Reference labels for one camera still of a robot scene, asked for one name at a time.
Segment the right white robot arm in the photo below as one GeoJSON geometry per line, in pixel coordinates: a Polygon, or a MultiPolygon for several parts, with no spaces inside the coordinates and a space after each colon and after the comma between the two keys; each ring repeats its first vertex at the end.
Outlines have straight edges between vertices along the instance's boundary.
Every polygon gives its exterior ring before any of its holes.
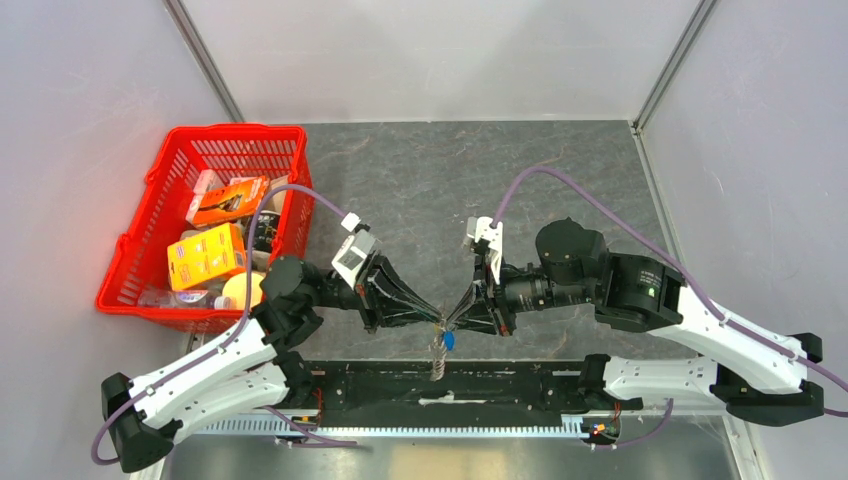
{"type": "Polygon", "coordinates": [[[822,358],[813,334],[782,335],[707,307],[676,269],[653,258],[610,251],[604,236],[572,219],[536,235],[539,260],[524,268],[503,260],[503,228],[488,217],[467,222],[472,283],[448,316],[450,330],[509,336],[523,312],[590,304],[596,321],[646,333],[693,351],[689,359],[585,358],[577,381],[588,408],[650,397],[721,403],[741,420],[782,427],[820,417],[823,389],[808,377],[822,358]]]}

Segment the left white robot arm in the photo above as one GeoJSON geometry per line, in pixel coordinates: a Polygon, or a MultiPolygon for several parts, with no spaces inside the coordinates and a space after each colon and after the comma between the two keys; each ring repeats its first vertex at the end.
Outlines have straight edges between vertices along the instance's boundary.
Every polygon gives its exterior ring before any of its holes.
{"type": "Polygon", "coordinates": [[[380,253],[353,271],[351,282],[294,256],[273,261],[262,301],[193,353],[146,375],[116,373],[101,384],[115,463],[125,473],[167,456],[194,430],[231,414],[280,404],[301,408],[318,398],[314,375],[296,346],[322,325],[319,308],[359,313],[365,329],[437,324],[440,312],[406,285],[380,253]]]}

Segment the blue key tag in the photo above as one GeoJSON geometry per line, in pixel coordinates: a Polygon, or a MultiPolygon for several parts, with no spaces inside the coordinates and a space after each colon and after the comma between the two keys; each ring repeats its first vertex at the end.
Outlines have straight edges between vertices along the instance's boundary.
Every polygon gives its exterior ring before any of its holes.
{"type": "Polygon", "coordinates": [[[442,334],[442,343],[447,351],[452,351],[455,346],[455,336],[451,331],[445,331],[442,334]]]}

